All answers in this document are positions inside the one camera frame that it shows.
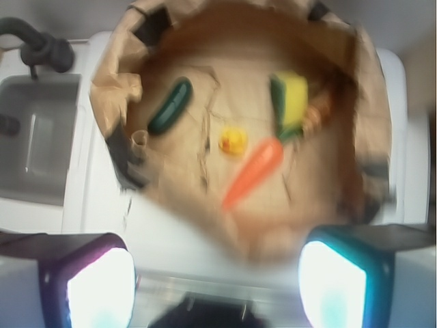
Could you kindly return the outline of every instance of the bright light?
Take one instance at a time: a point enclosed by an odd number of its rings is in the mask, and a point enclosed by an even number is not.
[[[135,299],[132,256],[114,248],[68,281],[72,328],[127,327]]]
[[[320,241],[307,243],[299,260],[299,288],[315,328],[363,326],[366,272]]]

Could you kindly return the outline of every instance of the wall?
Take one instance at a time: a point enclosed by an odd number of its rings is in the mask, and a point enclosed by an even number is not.
[[[38,31],[68,39],[88,39],[111,31],[131,0],[0,0],[0,18],[24,19]],[[18,46],[12,36],[0,37],[0,48]]]
[[[362,25],[376,46],[403,53],[436,29],[435,0],[321,0],[340,18]]]
[[[400,54],[407,77],[409,114],[436,111],[436,31]]]

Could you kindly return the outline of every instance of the sponge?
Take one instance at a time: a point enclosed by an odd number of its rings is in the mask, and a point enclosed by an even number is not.
[[[277,119],[277,137],[300,134],[308,106],[306,78],[293,71],[276,72],[270,76],[270,95]]]

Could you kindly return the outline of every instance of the toy carrot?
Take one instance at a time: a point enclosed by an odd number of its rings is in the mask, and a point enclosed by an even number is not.
[[[253,190],[274,169],[280,166],[283,157],[283,146],[277,138],[269,137],[263,140],[254,149],[251,157],[231,185],[222,202],[222,209],[230,209],[240,198]]]

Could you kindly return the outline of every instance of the white countertop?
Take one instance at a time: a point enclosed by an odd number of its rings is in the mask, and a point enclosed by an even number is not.
[[[72,72],[82,74],[82,80],[64,207],[0,198],[0,227],[19,232],[115,232],[126,241],[140,273],[154,271],[167,277],[272,286],[296,295],[294,261],[269,269],[234,262],[196,227],[157,207],[138,192],[120,189],[89,101],[91,78],[109,37],[109,32],[102,32],[88,43],[74,45],[77,61]],[[376,221],[423,223],[429,180],[427,119],[408,121],[403,66],[390,51],[379,49],[378,54],[392,113],[390,179],[397,203],[387,204]],[[0,80],[8,74],[28,74],[24,65],[18,70],[10,66],[17,56],[18,51],[4,54]]]

